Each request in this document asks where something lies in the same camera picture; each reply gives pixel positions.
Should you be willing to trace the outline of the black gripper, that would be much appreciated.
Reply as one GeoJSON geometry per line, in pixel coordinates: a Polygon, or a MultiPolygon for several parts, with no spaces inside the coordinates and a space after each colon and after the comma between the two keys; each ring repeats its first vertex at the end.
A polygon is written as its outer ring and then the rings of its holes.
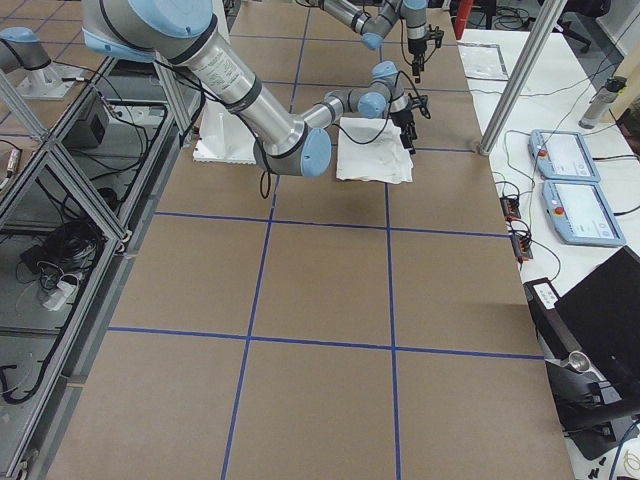
{"type": "Polygon", "coordinates": [[[421,74],[424,71],[425,53],[427,51],[427,39],[409,38],[407,40],[409,53],[413,56],[411,61],[411,70],[414,81],[419,84],[421,82],[421,74]]]}
{"type": "Polygon", "coordinates": [[[407,150],[410,155],[414,155],[416,153],[414,141],[417,139],[417,133],[412,109],[406,107],[402,110],[391,112],[390,118],[393,124],[401,129],[400,140],[403,148],[407,150]]]}

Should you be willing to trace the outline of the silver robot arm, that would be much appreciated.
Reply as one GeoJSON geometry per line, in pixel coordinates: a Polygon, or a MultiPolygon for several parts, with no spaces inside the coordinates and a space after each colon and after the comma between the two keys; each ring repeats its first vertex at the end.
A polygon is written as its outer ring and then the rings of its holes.
{"type": "Polygon", "coordinates": [[[442,31],[439,28],[432,30],[427,23],[426,1],[382,1],[381,10],[375,17],[350,1],[319,0],[306,1],[306,4],[321,9],[348,26],[361,36],[362,42],[370,50],[379,49],[395,25],[403,20],[408,50],[413,56],[410,62],[412,75],[417,83],[421,81],[420,76],[427,61],[425,54],[428,42],[434,39],[436,47],[441,45],[442,31]]]}
{"type": "Polygon", "coordinates": [[[391,61],[373,68],[365,88],[336,90],[301,115],[288,112],[223,38],[209,1],[85,1],[83,34],[90,49],[107,56],[152,63],[163,56],[188,69],[205,92],[253,132],[260,168],[279,175],[317,177],[329,166],[327,132],[345,113],[388,114],[405,149],[417,138],[414,109],[425,97],[405,90],[391,61]]]}

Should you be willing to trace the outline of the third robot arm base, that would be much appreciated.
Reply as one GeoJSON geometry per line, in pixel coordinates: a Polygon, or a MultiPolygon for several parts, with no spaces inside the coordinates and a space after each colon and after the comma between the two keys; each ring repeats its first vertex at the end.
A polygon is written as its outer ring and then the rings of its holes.
{"type": "Polygon", "coordinates": [[[1,31],[1,70],[7,75],[24,70],[26,77],[16,89],[23,98],[38,100],[62,99],[83,76],[82,68],[55,64],[27,27],[1,31]]]}

